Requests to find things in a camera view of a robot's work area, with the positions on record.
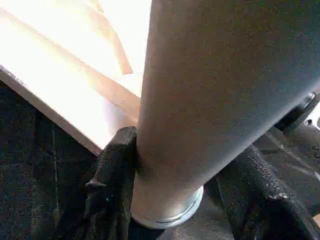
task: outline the black fabric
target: black fabric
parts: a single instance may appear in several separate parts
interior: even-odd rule
[[[236,240],[320,239],[307,209],[254,146],[216,179]]]
[[[82,177],[53,239],[126,240],[135,178],[136,128],[118,130]]]
[[[52,236],[95,159],[0,81],[0,239]]]

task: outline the wooden plank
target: wooden plank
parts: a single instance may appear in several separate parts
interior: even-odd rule
[[[3,0],[24,24],[107,77],[132,74],[120,39],[98,11],[81,0]]]
[[[135,94],[3,9],[0,29],[0,66],[6,71],[1,81],[94,154],[119,128],[136,125],[140,99]]]
[[[316,224],[319,226],[320,228],[320,213],[316,216],[313,217],[313,220],[316,222]]]

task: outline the gray cylindrical leg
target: gray cylindrical leg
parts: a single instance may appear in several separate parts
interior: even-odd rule
[[[136,221],[166,228],[188,219],[203,184],[316,86],[320,16],[312,4],[152,2]]]

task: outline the wooden edge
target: wooden edge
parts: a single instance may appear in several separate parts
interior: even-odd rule
[[[318,227],[320,228],[320,213],[313,217],[313,220],[316,222]]]

